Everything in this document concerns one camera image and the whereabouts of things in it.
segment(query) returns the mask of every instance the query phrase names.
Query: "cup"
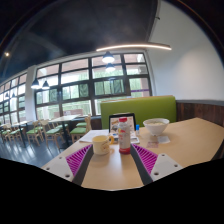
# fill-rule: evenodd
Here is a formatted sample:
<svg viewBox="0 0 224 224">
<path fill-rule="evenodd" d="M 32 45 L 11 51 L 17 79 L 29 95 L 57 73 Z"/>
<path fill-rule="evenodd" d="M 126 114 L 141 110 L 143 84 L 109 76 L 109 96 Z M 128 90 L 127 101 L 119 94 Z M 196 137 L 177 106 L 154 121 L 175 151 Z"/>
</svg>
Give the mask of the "cup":
<svg viewBox="0 0 224 224">
<path fill-rule="evenodd" d="M 110 146 L 114 142 L 113 136 L 98 135 L 92 138 L 93 152 L 97 155 L 104 155 L 110 151 Z"/>
</svg>

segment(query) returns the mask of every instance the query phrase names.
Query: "pendant lamp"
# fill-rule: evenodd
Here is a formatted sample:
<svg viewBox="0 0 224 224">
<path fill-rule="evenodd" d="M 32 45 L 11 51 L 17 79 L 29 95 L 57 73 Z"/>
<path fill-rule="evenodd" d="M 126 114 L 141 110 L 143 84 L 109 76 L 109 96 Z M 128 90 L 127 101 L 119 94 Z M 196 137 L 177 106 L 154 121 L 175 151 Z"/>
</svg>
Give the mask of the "pendant lamp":
<svg viewBox="0 0 224 224">
<path fill-rule="evenodd" d="M 114 56 L 109 51 L 107 51 L 106 54 L 103 56 L 102 61 L 104 63 L 111 63 L 114 61 Z"/>
</svg>

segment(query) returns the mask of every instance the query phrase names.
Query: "wall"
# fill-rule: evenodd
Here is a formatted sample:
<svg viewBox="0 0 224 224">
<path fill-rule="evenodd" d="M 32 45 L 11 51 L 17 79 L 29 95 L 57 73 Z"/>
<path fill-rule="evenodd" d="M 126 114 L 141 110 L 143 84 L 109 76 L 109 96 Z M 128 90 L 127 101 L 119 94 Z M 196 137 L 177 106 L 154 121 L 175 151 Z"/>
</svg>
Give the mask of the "wall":
<svg viewBox="0 0 224 224">
<path fill-rule="evenodd" d="M 184 12 L 161 1 L 149 42 L 168 44 L 171 51 L 149 49 L 153 95 L 176 99 L 224 100 L 221 60 L 206 34 Z"/>
</svg>

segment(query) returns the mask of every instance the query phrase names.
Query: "floor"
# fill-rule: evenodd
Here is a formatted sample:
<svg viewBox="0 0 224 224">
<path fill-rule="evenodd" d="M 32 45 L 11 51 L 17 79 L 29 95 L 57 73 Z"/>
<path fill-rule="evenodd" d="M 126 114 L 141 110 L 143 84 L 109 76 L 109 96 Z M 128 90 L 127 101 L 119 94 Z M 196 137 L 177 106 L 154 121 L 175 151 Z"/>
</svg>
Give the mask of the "floor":
<svg viewBox="0 0 224 224">
<path fill-rule="evenodd" d="M 40 146 L 38 146 L 36 142 L 31 141 L 32 147 L 30 147 L 26 136 L 24 137 L 26 147 L 24 147 L 23 142 L 20 140 L 17 140 L 16 144 L 13 141 L 7 141 L 3 143 L 2 139 L 0 138 L 0 158 L 30 164 L 36 167 L 42 167 L 63 150 L 65 150 L 60 149 L 59 151 L 53 141 L 49 141 L 50 149 L 48 149 L 46 146 L 46 140 L 44 139 L 44 141 L 41 142 L 39 138 L 38 140 Z M 58 144 L 63 148 L 65 146 L 60 137 L 58 137 Z"/>
</svg>

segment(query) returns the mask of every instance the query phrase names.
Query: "condiment bottle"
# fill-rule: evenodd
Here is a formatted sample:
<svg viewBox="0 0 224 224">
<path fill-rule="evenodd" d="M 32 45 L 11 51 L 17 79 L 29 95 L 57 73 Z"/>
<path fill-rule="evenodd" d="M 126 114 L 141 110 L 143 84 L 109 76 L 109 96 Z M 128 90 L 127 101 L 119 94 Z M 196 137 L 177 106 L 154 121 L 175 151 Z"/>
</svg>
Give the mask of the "condiment bottle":
<svg viewBox="0 0 224 224">
<path fill-rule="evenodd" d="M 131 147 L 130 126 L 127 117 L 120 117 L 118 124 L 118 143 L 121 154 L 129 154 Z"/>
</svg>

